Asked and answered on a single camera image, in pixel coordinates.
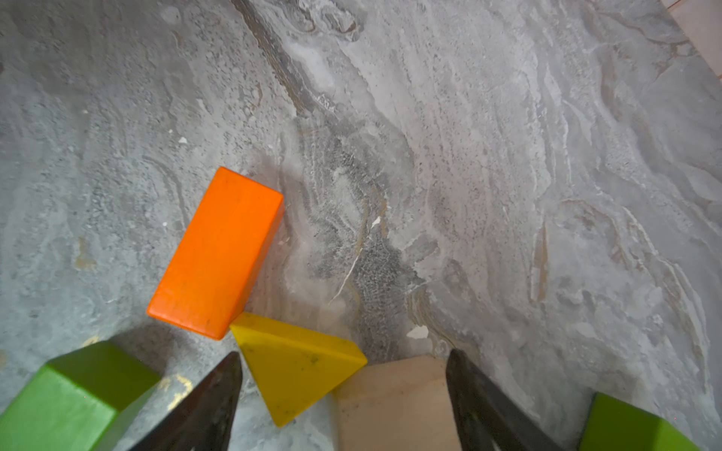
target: green block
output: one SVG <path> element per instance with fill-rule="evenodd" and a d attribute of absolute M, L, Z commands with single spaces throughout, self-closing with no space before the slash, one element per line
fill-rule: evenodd
<path fill-rule="evenodd" d="M 579 451 L 698 451 L 667 420 L 603 393 L 594 396 Z"/>
<path fill-rule="evenodd" d="M 0 416 L 0 450 L 111 451 L 159 381 L 110 341 L 56 357 Z"/>

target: toy block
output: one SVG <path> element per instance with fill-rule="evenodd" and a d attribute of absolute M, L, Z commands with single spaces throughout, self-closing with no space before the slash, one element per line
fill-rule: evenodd
<path fill-rule="evenodd" d="M 283 217 L 283 195 L 221 167 L 148 306 L 220 340 L 245 306 Z"/>
<path fill-rule="evenodd" d="M 445 362 L 432 356 L 362 368 L 334 399 L 339 451 L 461 450 Z"/>
<path fill-rule="evenodd" d="M 49 360 L 0 416 L 0 450 L 111 451 L 159 381 L 109 341 Z"/>
<path fill-rule="evenodd" d="M 603 393 L 594 395 L 579 451 L 698 451 L 667 420 Z"/>
<path fill-rule="evenodd" d="M 241 313 L 230 330 L 278 427 L 367 362 L 351 341 L 250 313 Z"/>

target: stone floor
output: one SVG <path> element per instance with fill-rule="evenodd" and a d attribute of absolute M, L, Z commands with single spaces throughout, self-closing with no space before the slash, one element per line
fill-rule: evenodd
<path fill-rule="evenodd" d="M 722 448 L 722 86 L 658 0 L 0 6 L 0 410 L 113 337 L 167 376 L 126 450 L 235 349 L 144 314 L 223 165 L 286 196 L 250 311 L 465 349 L 569 450 L 597 390 Z M 231 449 L 328 407 L 246 377 Z"/>

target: orange block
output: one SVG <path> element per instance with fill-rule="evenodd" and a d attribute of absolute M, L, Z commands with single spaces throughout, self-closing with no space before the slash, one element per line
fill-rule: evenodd
<path fill-rule="evenodd" d="M 283 195 L 216 172 L 148 306 L 148 315 L 215 340 L 245 306 L 283 217 Z"/>

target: yellow triangular block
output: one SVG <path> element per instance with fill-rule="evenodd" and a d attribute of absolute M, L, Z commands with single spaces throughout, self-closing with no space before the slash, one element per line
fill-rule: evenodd
<path fill-rule="evenodd" d="M 278 427 L 366 365 L 348 340 L 241 313 L 230 325 Z"/>

